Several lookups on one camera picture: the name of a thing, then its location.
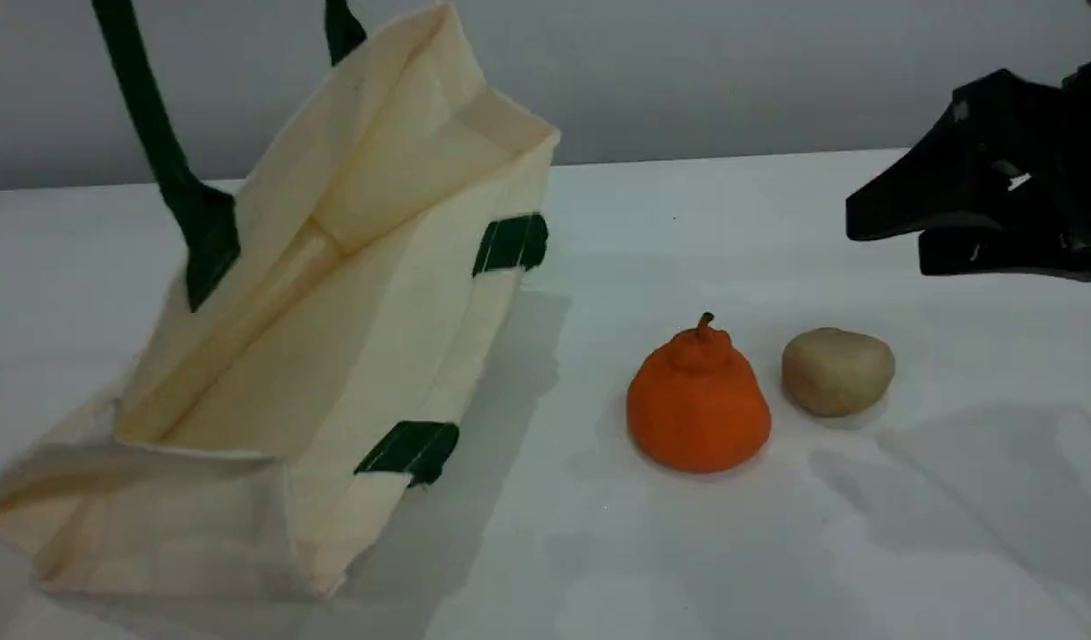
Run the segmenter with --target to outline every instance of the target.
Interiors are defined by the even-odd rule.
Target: white table
[[[548,258],[459,448],[337,599],[55,604],[0,546],[0,637],[25,619],[65,639],[1087,638],[1091,428],[1069,416],[1091,416],[1091,285],[928,279],[912,238],[848,242],[844,198],[898,155],[553,170]],[[0,193],[0,463],[121,372],[180,256],[154,186]],[[704,310],[755,365],[774,434],[745,469],[698,479],[636,454],[622,396]],[[781,348],[818,325],[897,353],[858,431],[827,430],[778,387]],[[964,422],[1045,430],[1059,454],[967,445]],[[987,499],[1028,518],[1014,522],[1035,546],[878,446],[907,430],[939,434],[940,459],[999,450],[984,470],[1007,486]]]

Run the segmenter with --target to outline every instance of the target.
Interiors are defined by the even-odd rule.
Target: potato
[[[882,400],[895,367],[889,345],[873,336],[814,329],[781,352],[781,386],[815,416],[849,416]]]

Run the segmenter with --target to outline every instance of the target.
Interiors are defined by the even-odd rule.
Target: tote bag
[[[55,590],[333,593],[434,482],[521,273],[559,133],[489,88],[449,4],[365,37],[236,195],[190,173],[129,0],[94,0],[189,247],[131,372],[0,473]]]

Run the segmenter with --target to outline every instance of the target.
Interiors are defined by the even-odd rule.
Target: green fabric tab
[[[359,462],[355,473],[396,471],[411,474],[411,483],[431,484],[442,476],[443,463],[459,443],[459,427],[452,422],[399,422]]]
[[[241,254],[231,195],[203,185],[190,170],[155,84],[130,0],[93,0],[110,65],[127,101],[161,198],[185,238],[185,290],[196,311]]]
[[[546,259],[549,228],[540,214],[496,219],[485,227],[475,258],[473,275],[496,268],[525,267],[526,271]]]
[[[348,53],[353,51],[368,33],[363,25],[351,15],[347,0],[326,0],[324,3],[324,35],[328,37],[328,53],[333,65],[337,65]]]

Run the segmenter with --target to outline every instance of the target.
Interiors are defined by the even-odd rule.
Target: green bag handle
[[[190,311],[196,311],[241,255],[233,215],[236,200],[204,185],[190,170],[151,71],[131,0],[91,0],[91,3],[161,198],[185,239],[189,250],[185,290]],[[368,39],[346,0],[325,0],[324,35],[328,37],[333,65]]]

